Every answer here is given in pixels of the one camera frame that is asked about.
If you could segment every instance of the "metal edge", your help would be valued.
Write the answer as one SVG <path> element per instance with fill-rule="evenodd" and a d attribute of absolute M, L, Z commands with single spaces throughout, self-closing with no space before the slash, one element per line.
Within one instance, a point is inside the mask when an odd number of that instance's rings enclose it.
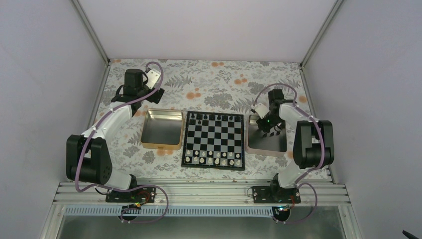
<path fill-rule="evenodd" d="M 57 238 L 65 210 L 65 205 L 51 205 L 47 220 L 41 231 L 40 239 Z"/>
<path fill-rule="evenodd" d="M 312 96 L 311 96 L 311 93 L 309 91 L 308 82 L 306 81 L 306 76 L 305 76 L 305 72 L 304 72 L 303 67 L 299 70 L 299 72 L 301 74 L 301 79 L 302 79 L 302 84 L 303 84 L 303 87 L 304 87 L 304 90 L 305 90 L 305 95 L 306 95 L 306 98 L 308 100 L 309 110 L 311 111 L 311 114 L 314 117 L 317 117 L 317 114 L 315 112 L 314 103 L 312 101 Z M 328 170 L 329 170 L 329 176 L 331 177 L 332 183 L 333 184 L 338 183 L 339 180 L 337 178 L 337 174 L 334 172 L 331 165 L 328 166 Z"/>
<path fill-rule="evenodd" d="M 100 40 L 98 39 L 97 35 L 95 34 L 95 31 L 93 27 L 90 24 L 90 21 L 88 20 L 88 17 L 82 8 L 81 3 L 79 0 L 71 0 L 73 3 L 73 6 L 75 7 L 76 11 L 79 14 L 79 17 L 81 18 L 82 22 L 85 25 L 86 30 L 88 31 L 92 41 L 94 42 L 95 47 L 97 48 L 98 53 L 101 55 L 102 59 L 106 64 L 110 62 L 110 59 L 107 57 L 106 51 L 104 51 L 103 46 L 100 43 Z"/>
<path fill-rule="evenodd" d="M 328 16 L 326 17 L 324 23 L 322 24 L 321 28 L 319 29 L 317 35 L 315 36 L 315 39 L 313 40 L 311 46 L 309 47 L 308 51 L 306 52 L 306 55 L 304 59 L 301 62 L 301 66 L 305 67 L 308 63 L 309 59 L 311 58 L 312 54 L 314 53 L 315 49 L 317 48 L 319 42 L 321 41 L 322 37 L 326 33 L 326 30 L 328 29 L 329 25 L 332 23 L 332 20 L 338 13 L 339 8 L 343 4 L 344 0 L 336 0 L 333 4 L 330 12 L 328 13 Z"/>
<path fill-rule="evenodd" d="M 119 216 L 119 205 L 69 205 L 69 216 Z M 124 216 L 156 217 L 164 213 L 165 206 L 145 205 L 140 210 L 129 210 Z M 225 206 L 169 206 L 166 217 L 271 217 L 272 207 L 225 207 Z"/>
<path fill-rule="evenodd" d="M 95 117 L 97 116 L 98 108 L 100 107 L 101 97 L 103 97 L 104 88 L 106 87 L 106 82 L 107 82 L 108 74 L 110 72 L 110 68 L 111 68 L 111 65 L 109 64 L 104 70 L 103 79 L 101 80 L 100 88 L 98 89 L 97 97 L 95 98 L 94 107 L 91 112 L 91 116 L 90 116 L 90 120 L 88 121 L 87 128 L 90 128 L 94 124 Z"/>
<path fill-rule="evenodd" d="M 142 132 L 144 132 L 145 127 L 146 127 L 146 122 L 147 120 L 150 118 L 150 112 L 151 111 L 162 111 L 162 112 L 177 112 L 177 113 L 181 113 L 182 115 L 182 129 L 180 131 L 180 138 L 179 138 L 179 143 L 178 144 L 159 144 L 159 143 L 145 143 L 142 142 Z M 144 125 L 142 127 L 142 132 L 141 132 L 141 139 L 140 142 L 142 144 L 142 146 L 144 148 L 149 148 L 149 149 L 158 149 L 158 147 L 162 147 L 165 150 L 172 150 L 172 151 L 177 151 L 179 149 L 182 148 L 182 144 L 183 144 L 183 131 L 185 129 L 185 112 L 183 112 L 183 110 L 169 110 L 169 109 L 157 109 L 157 108 L 151 108 L 147 110 L 147 114 L 145 115 L 145 120 L 144 120 Z"/>
<path fill-rule="evenodd" d="M 338 206 L 346 239 L 362 239 L 352 206 Z"/>

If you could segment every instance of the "table surface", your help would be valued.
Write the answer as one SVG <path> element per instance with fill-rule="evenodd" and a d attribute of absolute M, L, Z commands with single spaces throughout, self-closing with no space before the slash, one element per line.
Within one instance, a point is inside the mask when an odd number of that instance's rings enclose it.
<path fill-rule="evenodd" d="M 163 179 L 271 179 L 293 161 L 292 148 L 295 129 L 287 125 L 288 151 L 283 157 L 245 154 L 245 171 L 181 167 L 182 150 L 156 150 L 140 143 L 146 110 L 176 109 L 187 111 L 251 114 L 250 106 L 267 85 L 289 84 L 298 92 L 299 106 L 310 112 L 298 63 L 249 61 L 197 61 L 114 59 L 105 84 L 96 121 L 107 112 L 110 100 L 124 82 L 126 69 L 145 69 L 149 61 L 157 61 L 164 69 L 162 88 L 165 93 L 159 104 L 144 101 L 109 145 L 113 166 L 138 178 Z M 285 97 L 294 93 L 284 90 Z M 268 105 L 262 94 L 258 102 Z M 310 179 L 327 179 L 327 170 L 318 170 Z"/>

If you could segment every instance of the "silver metal tray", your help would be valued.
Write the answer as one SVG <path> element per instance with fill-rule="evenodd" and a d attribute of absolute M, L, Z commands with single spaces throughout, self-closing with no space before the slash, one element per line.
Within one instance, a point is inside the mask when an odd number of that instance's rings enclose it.
<path fill-rule="evenodd" d="M 167 150 L 180 149 L 184 121 L 182 111 L 149 109 L 142 130 L 142 146 Z"/>
<path fill-rule="evenodd" d="M 282 123 L 280 135 L 263 137 L 264 132 L 258 129 L 258 115 L 250 115 L 246 125 L 245 150 L 247 153 L 281 157 L 287 151 L 286 123 Z"/>

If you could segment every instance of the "purple cable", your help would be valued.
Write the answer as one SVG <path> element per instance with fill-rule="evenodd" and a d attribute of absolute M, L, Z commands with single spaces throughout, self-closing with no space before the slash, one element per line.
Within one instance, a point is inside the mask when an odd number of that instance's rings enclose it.
<path fill-rule="evenodd" d="M 300 219 L 300 220 L 297 220 L 297 221 L 294 221 L 294 222 L 283 222 L 283 224 L 298 224 L 298 223 L 302 223 L 302 222 L 304 222 L 304 221 L 306 221 L 306 220 L 308 220 L 314 213 L 315 213 L 315 209 L 317 208 L 317 205 L 318 205 L 318 196 L 317 196 L 317 191 L 315 190 L 315 188 L 311 185 L 311 184 L 309 184 L 309 183 L 301 183 L 299 186 L 298 186 L 298 188 L 301 188 L 303 185 L 308 185 L 308 186 L 310 186 L 311 188 L 312 188 L 312 191 L 314 192 L 314 194 L 315 194 L 315 206 L 314 206 L 314 208 L 312 208 L 312 211 L 311 211 L 311 213 L 309 213 L 306 217 L 304 217 L 303 219 Z M 278 223 L 278 220 L 274 217 L 274 216 L 272 216 L 272 218 L 273 218 L 273 220 L 275 220 L 277 223 Z"/>
<path fill-rule="evenodd" d="M 151 91 L 149 94 L 147 94 L 146 96 L 144 96 L 144 97 L 141 97 L 141 98 L 139 98 L 139 99 L 136 99 L 136 100 L 133 100 L 133 101 L 130 101 L 130 102 L 127 102 L 127 103 L 124 103 L 124 104 L 121 104 L 121 105 L 119 105 L 119 106 L 114 107 L 112 110 L 110 110 L 110 111 L 108 111 L 106 114 L 104 114 L 104 116 L 103 116 L 103 117 L 102 117 L 102 118 L 101 118 L 101 119 L 97 122 L 97 124 L 95 125 L 95 128 L 99 128 L 99 127 L 100 127 L 100 125 L 103 123 L 103 121 L 104 121 L 104 120 L 105 120 L 105 119 L 106 119 L 106 118 L 107 118 L 107 117 L 108 117 L 111 113 L 113 113 L 114 111 L 116 111 L 116 110 L 118 110 L 118 109 L 120 109 L 120 108 L 122 108 L 122 107 L 125 107 L 125 106 L 128 106 L 128 105 L 131 105 L 131 104 L 133 104 L 133 103 L 136 103 L 136 102 L 142 101 L 142 100 L 144 100 L 144 99 L 146 99 L 146 98 L 150 97 L 150 96 L 151 96 L 151 95 L 153 95 L 155 92 L 157 92 L 157 90 L 159 90 L 159 89 L 160 89 L 161 84 L 163 83 L 163 79 L 164 79 L 164 70 L 163 70 L 163 68 L 161 67 L 161 65 L 160 65 L 158 62 L 155 62 L 155 61 L 148 62 L 148 63 L 146 64 L 145 68 L 148 68 L 148 66 L 149 66 L 150 64 L 155 64 L 155 65 L 157 65 L 157 66 L 158 66 L 158 68 L 160 68 L 161 76 L 160 76 L 160 81 L 158 82 L 157 87 L 156 87 L 153 91 Z M 169 208 L 169 198 L 168 198 L 168 196 L 167 196 L 166 192 L 165 192 L 162 188 L 160 188 L 160 187 L 158 187 L 158 186 L 155 186 L 155 185 L 142 185 L 142 186 L 138 186 L 138 187 L 136 187 L 136 188 L 132 188 L 132 189 L 128 189 L 128 190 L 122 190 L 122 189 L 115 189 L 115 188 L 112 188 L 112 187 L 108 187 L 108 186 L 104 186 L 104 185 L 98 185 L 98 184 L 96 184 L 96 183 L 93 183 L 93 184 L 90 184 L 90 185 L 88 185 L 87 187 L 85 187 L 85 188 L 83 188 L 83 189 L 80 189 L 80 188 L 79 188 L 79 175 L 80 175 L 80 173 L 81 173 L 82 162 L 83 162 L 83 160 L 84 160 L 84 156 L 85 156 L 85 152 L 86 152 L 86 150 L 87 150 L 88 144 L 89 144 L 89 142 L 91 141 L 92 137 L 94 136 L 95 132 L 96 132 L 96 131 L 95 131 L 95 129 L 94 129 L 94 130 L 90 133 L 90 135 L 87 137 L 87 140 L 85 141 L 85 144 L 84 144 L 84 146 L 82 147 L 82 153 L 81 153 L 81 155 L 79 156 L 78 167 L 76 168 L 76 175 L 75 175 L 75 188 L 76 188 L 76 191 L 78 191 L 78 192 L 82 193 L 82 192 L 84 192 L 84 191 L 88 190 L 88 189 L 89 189 L 89 188 L 91 188 L 91 187 L 97 186 L 97 187 L 100 187 L 100 188 L 105 188 L 105 189 L 110 189 L 110 190 L 114 190 L 114 191 L 118 191 L 118 192 L 127 193 L 127 192 L 131 192 L 131 191 L 138 190 L 138 189 L 143 188 L 143 187 L 154 187 L 154 188 L 157 188 L 157 189 L 159 189 L 160 191 L 162 191 L 162 192 L 163 192 L 163 194 L 164 194 L 164 196 L 166 197 L 166 210 L 164 211 L 163 215 L 161 215 L 161 216 L 160 216 L 160 217 L 158 217 L 157 219 L 155 219 L 155 220 L 151 220 L 151 221 L 146 221 L 146 222 L 143 222 L 143 223 L 156 222 L 156 221 L 160 220 L 161 218 L 163 218 L 163 217 L 164 217 L 164 215 L 166 215 L 166 213 L 167 213 L 167 211 L 168 211 L 168 208 Z"/>

